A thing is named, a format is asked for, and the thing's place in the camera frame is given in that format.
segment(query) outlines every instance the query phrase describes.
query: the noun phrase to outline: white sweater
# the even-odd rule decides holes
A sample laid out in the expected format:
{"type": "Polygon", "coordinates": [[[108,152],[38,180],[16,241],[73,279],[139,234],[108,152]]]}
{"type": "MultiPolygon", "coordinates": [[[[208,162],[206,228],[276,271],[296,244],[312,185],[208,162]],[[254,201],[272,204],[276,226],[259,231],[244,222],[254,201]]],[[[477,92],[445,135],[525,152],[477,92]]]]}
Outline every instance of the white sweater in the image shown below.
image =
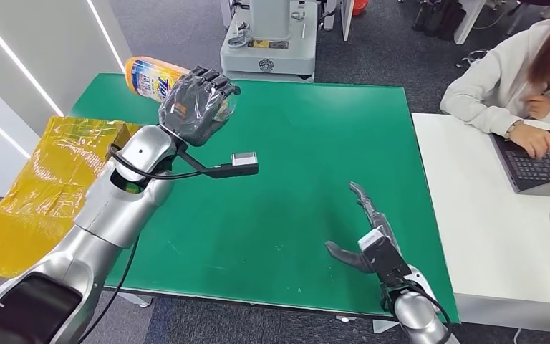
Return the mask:
{"type": "MultiPolygon", "coordinates": [[[[525,97],[550,97],[545,84],[534,87],[527,81],[530,64],[549,33],[550,19],[500,43],[450,84],[442,110],[486,133],[505,135],[511,124],[528,117],[525,97]]],[[[542,120],[550,123],[550,113],[542,120]]]]}

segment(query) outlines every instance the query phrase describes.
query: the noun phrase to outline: yellow bag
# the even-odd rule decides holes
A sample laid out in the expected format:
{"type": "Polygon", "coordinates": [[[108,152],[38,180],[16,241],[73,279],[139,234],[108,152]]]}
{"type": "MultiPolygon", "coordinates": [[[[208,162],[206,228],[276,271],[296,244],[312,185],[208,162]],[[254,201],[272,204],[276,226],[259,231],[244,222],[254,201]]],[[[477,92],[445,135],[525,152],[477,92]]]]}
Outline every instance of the yellow bag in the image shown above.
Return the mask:
{"type": "Polygon", "coordinates": [[[28,269],[70,230],[85,191],[139,125],[52,117],[39,144],[0,202],[0,277],[28,269]]]}

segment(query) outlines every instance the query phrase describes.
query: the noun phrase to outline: white table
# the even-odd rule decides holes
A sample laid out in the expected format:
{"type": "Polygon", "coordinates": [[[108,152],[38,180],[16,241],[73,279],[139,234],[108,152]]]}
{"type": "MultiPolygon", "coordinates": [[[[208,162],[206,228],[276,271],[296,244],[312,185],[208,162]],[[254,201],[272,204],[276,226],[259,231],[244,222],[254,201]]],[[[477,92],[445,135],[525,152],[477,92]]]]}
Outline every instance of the white table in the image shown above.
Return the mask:
{"type": "Polygon", "coordinates": [[[412,118],[461,321],[550,331],[550,197],[515,194],[488,135],[412,118]]]}

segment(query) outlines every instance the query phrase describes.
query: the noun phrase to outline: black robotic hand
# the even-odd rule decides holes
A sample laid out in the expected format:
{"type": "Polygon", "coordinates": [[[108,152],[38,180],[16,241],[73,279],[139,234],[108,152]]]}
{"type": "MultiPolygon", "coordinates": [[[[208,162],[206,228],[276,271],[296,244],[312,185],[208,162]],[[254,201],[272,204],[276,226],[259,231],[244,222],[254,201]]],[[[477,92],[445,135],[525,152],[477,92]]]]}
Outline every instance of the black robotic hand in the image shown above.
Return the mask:
{"type": "Polygon", "coordinates": [[[196,67],[181,77],[159,107],[159,123],[195,147],[208,139],[233,112],[228,96],[241,89],[215,70],[196,67]]]}

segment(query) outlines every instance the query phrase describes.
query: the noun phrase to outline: bottle label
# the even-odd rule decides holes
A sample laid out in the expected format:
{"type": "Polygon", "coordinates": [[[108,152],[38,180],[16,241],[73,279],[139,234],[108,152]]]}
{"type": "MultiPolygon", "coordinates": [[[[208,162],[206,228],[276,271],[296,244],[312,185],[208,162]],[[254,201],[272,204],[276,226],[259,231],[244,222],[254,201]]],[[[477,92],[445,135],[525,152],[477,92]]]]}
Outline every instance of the bottle label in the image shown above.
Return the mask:
{"type": "Polygon", "coordinates": [[[174,80],[170,75],[159,73],[159,67],[152,63],[136,60],[132,65],[132,83],[134,90],[143,97],[162,102],[170,92],[174,80]]]}

